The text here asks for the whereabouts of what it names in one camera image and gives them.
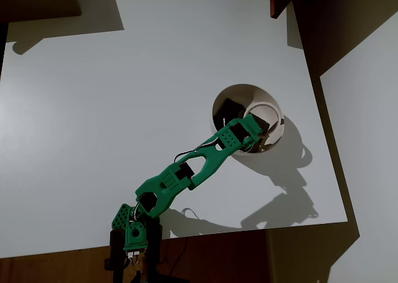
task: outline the white wall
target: white wall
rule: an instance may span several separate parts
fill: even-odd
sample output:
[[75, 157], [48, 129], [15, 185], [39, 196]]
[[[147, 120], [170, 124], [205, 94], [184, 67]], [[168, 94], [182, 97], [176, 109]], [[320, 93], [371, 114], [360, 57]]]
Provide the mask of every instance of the white wall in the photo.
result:
[[398, 282], [397, 38], [398, 13], [321, 77], [361, 234], [329, 283]]

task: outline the green robotic arm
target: green robotic arm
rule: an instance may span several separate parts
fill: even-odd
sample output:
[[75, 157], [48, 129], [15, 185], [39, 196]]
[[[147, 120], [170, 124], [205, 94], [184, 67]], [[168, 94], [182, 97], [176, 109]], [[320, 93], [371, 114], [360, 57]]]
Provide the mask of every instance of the green robotic arm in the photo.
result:
[[[243, 119], [233, 119], [162, 173], [146, 180], [136, 190], [137, 205], [123, 204], [112, 222], [113, 230], [124, 230], [123, 250], [145, 250], [149, 219], [151, 222], [159, 222], [159, 215], [170, 207], [180, 192], [186, 188], [193, 190], [212, 176], [231, 154], [252, 147], [260, 140], [262, 131], [251, 114]], [[202, 170], [196, 175], [187, 163], [194, 157], [206, 159]]]

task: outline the white table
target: white table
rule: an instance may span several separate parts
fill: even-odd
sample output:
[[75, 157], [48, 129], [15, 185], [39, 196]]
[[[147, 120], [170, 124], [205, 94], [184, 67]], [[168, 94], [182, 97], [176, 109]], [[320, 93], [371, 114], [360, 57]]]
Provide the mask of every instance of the white table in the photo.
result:
[[238, 83], [279, 102], [285, 134], [261, 159], [229, 158], [182, 192], [162, 216], [164, 238], [346, 221], [285, 13], [271, 19], [269, 0], [116, 1], [122, 31], [47, 38], [23, 55], [6, 45], [1, 257], [108, 245], [120, 205], [211, 136], [215, 98]]

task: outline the black cable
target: black cable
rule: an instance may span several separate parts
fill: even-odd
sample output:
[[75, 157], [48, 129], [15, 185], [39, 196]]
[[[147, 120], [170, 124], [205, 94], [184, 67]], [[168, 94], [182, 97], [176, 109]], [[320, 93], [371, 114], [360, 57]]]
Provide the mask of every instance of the black cable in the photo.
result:
[[184, 250], [181, 252], [181, 254], [179, 255], [179, 257], [177, 258], [177, 260], [175, 261], [172, 270], [170, 271], [169, 277], [172, 276], [173, 271], [175, 269], [175, 267], [177, 266], [177, 263], [179, 262], [179, 260], [181, 259], [181, 257], [185, 254], [185, 251], [187, 250], [187, 244], [188, 244], [188, 238], [185, 238], [185, 245], [184, 245]]

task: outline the wooden floor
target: wooden floor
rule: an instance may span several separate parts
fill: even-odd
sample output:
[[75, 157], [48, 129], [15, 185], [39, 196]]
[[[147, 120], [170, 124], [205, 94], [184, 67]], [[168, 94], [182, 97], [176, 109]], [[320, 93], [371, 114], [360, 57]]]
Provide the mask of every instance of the wooden floor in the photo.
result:
[[[266, 231], [255, 230], [164, 240], [158, 270], [191, 283], [271, 282], [266, 238]], [[104, 270], [109, 253], [102, 247], [0, 259], [0, 282], [112, 283]], [[130, 265], [124, 281], [133, 274]]]

